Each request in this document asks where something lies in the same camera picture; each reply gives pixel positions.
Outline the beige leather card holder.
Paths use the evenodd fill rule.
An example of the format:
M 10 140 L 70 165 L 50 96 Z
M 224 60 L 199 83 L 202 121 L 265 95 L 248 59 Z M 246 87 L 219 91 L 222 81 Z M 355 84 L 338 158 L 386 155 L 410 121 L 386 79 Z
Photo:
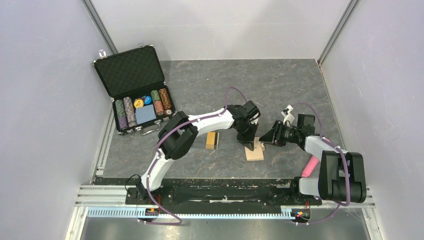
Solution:
M 254 146 L 253 150 L 250 150 L 247 147 L 245 147 L 246 160 L 248 162 L 263 161 L 265 159 L 265 157 L 264 157 L 264 151 L 265 151 L 264 143 L 259 141 L 259 137 L 255 137 L 253 146 Z

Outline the yellow dealer chip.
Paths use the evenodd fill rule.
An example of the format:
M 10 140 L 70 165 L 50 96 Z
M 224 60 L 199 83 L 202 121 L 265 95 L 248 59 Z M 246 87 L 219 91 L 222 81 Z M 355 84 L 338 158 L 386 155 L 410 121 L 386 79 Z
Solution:
M 138 98 L 133 102 L 133 105 L 136 109 L 138 109 L 138 108 L 142 108 L 145 105 L 145 102 L 143 99 Z

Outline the black poker chip case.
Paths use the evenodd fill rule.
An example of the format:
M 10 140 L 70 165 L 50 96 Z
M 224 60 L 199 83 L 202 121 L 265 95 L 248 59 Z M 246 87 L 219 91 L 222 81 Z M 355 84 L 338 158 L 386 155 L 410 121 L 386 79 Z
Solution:
M 112 100 L 112 111 L 116 131 L 119 135 L 141 131 L 150 126 L 160 125 L 168 121 L 176 113 L 176 107 L 172 99 L 169 87 L 165 80 L 163 69 L 161 67 L 158 54 L 152 44 L 142 45 L 140 47 L 124 52 L 103 56 L 93 61 L 93 67 L 96 70 L 106 92 Z M 164 109 L 164 114 L 156 119 L 137 124 L 134 127 L 120 129 L 118 116 L 115 107 L 115 100 L 122 100 L 125 97 L 132 99 L 134 113 L 134 101 L 143 99 L 145 96 L 151 96 L 151 91 L 165 88 L 172 104 L 171 109 Z

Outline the green poker chip stack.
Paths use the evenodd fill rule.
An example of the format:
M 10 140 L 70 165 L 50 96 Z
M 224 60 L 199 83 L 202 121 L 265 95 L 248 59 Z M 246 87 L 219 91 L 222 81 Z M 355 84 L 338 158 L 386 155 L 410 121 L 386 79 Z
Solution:
M 115 104 L 117 117 L 118 118 L 126 117 L 124 101 L 122 99 L 117 99 L 117 100 L 115 100 L 114 104 Z

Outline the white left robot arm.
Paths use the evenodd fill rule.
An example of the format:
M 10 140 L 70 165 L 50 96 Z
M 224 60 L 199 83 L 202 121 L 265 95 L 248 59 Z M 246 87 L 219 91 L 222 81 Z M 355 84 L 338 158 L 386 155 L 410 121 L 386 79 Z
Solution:
M 185 156 L 198 136 L 218 130 L 234 129 L 238 143 L 254 150 L 255 135 L 261 113 L 248 101 L 244 105 L 227 105 L 217 111 L 200 115 L 177 112 L 158 134 L 155 155 L 146 172 L 136 184 L 138 197 L 145 204 L 157 198 L 157 189 L 174 161 Z

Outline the pink cylinder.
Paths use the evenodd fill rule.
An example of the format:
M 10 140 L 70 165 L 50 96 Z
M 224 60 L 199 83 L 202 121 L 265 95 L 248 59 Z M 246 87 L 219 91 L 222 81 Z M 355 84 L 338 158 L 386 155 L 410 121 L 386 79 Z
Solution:
M 302 178 L 310 177 L 319 162 L 320 160 L 318 158 L 316 158 L 315 156 L 311 156 L 311 158 L 309 159 L 308 163 L 306 164 L 305 168 L 303 169 L 301 173 L 301 177 Z

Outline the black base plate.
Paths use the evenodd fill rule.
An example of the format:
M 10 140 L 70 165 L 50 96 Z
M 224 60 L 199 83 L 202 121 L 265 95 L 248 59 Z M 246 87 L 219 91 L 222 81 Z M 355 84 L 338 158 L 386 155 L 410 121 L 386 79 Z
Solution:
M 276 214 L 281 206 L 320 206 L 284 178 L 165 178 L 151 194 L 174 214 Z

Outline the orange black poker chip stack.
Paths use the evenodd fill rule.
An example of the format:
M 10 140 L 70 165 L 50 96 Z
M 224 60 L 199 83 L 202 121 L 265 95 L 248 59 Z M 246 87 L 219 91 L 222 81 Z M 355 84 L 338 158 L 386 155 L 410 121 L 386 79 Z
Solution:
M 168 91 L 166 88 L 161 88 L 158 90 L 160 99 L 162 101 L 162 105 L 164 107 L 165 110 L 171 110 L 172 109 L 172 103 L 171 103 L 171 99 L 168 95 Z

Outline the clear acrylic card stand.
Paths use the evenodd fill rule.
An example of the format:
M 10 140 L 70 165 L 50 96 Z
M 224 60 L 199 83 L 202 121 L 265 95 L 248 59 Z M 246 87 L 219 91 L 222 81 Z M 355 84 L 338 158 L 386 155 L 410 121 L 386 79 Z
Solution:
M 197 136 L 193 142 L 192 148 L 205 149 L 206 137 L 207 137 L 207 133 Z

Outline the blue playing card deck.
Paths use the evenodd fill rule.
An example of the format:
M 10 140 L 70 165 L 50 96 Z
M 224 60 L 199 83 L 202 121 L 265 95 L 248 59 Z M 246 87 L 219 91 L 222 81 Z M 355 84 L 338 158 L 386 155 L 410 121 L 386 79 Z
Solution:
M 157 118 L 154 106 L 144 105 L 135 110 L 135 118 L 138 125 L 155 120 Z

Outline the blue dealer chip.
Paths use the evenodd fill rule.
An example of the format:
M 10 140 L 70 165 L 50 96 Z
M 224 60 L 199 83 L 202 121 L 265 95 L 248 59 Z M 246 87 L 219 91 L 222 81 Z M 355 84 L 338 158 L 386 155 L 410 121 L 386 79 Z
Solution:
M 144 105 L 150 105 L 152 103 L 152 98 L 148 95 L 146 95 L 143 99 Z

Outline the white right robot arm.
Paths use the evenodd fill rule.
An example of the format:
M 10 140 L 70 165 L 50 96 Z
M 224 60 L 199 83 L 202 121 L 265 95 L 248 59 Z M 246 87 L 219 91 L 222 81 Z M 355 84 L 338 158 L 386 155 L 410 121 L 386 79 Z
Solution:
M 367 197 L 363 156 L 334 145 L 315 132 L 315 116 L 299 114 L 297 125 L 277 120 L 271 130 L 259 138 L 264 144 L 284 147 L 298 145 L 318 159 L 318 177 L 295 177 L 289 189 L 289 199 L 302 204 L 309 196 L 347 206 L 363 203 Z

